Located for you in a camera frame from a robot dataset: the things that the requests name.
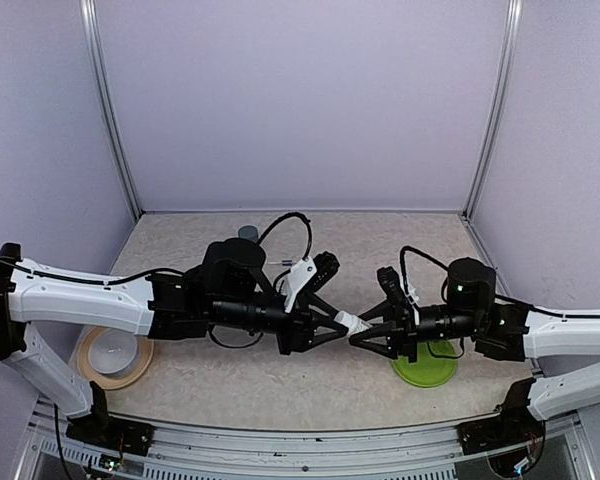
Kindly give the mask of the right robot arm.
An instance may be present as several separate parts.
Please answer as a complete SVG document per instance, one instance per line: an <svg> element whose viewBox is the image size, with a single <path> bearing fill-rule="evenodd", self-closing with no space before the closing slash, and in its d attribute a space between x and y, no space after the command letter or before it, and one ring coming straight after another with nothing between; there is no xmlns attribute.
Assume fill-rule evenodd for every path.
<svg viewBox="0 0 600 480"><path fill-rule="evenodd" d="M460 258L442 270L443 301L421 306L407 269L381 268L377 278L385 300L360 316L339 312L352 346L386 358L417 359L419 345L470 339L476 352L497 361L524 362L553 356L600 359L600 310L555 310L497 294L496 272L474 258ZM526 432L531 418L549 420L600 404L600 360L548 378L511 385L491 433L503 444Z"/></svg>

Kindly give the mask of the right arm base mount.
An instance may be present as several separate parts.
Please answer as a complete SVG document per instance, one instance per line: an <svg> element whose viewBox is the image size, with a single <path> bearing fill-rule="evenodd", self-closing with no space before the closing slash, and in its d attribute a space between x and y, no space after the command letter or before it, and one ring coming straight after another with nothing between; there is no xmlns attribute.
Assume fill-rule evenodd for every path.
<svg viewBox="0 0 600 480"><path fill-rule="evenodd" d="M496 416L460 423L456 430L463 454L488 452L543 437L545 421L536 419L529 410L529 394L535 383L535 378L513 383Z"/></svg>

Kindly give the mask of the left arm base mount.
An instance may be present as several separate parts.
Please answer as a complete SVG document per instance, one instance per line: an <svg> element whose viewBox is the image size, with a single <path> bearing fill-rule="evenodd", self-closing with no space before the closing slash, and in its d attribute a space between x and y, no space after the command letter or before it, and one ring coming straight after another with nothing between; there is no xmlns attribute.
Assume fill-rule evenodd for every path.
<svg viewBox="0 0 600 480"><path fill-rule="evenodd" d="M146 457L154 436L151 424L111 416L105 391L90 381L93 403L84 417L68 420L68 438L117 451Z"/></svg>

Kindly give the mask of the clear plastic pill organizer box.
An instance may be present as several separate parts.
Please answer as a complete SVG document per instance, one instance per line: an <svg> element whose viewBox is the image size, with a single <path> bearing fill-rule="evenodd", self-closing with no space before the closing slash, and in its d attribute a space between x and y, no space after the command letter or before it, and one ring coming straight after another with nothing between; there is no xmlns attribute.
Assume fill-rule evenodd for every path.
<svg viewBox="0 0 600 480"><path fill-rule="evenodd" d="M291 268L292 266L298 264L300 261L303 261L303 260L304 260L303 257L300 257L299 259L274 259L274 260L267 260L265 262L265 264L271 265L271 266Z"/></svg>

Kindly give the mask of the small white pill bottle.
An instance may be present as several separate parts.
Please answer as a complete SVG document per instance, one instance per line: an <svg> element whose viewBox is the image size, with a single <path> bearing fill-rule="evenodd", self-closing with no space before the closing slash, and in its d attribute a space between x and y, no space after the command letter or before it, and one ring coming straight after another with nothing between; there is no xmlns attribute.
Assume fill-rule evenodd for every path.
<svg viewBox="0 0 600 480"><path fill-rule="evenodd" d="M339 311L335 315L334 321L347 328L348 337L365 332L372 327L369 322L344 310Z"/></svg>

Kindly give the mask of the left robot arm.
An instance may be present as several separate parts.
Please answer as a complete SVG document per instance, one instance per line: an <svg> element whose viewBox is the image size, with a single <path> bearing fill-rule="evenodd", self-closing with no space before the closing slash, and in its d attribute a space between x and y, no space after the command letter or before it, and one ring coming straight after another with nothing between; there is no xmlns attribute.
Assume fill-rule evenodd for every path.
<svg viewBox="0 0 600 480"><path fill-rule="evenodd" d="M0 362L10 364L101 445L120 434L95 382L76 375L35 330L38 321L90 325L154 340L209 335L216 326L270 334L283 355L343 338L347 328L318 290L337 272L330 253L305 251L272 284L260 240L211 243L187 271L160 267L127 277L52 268L24 258L16 243L0 250Z"/></svg>

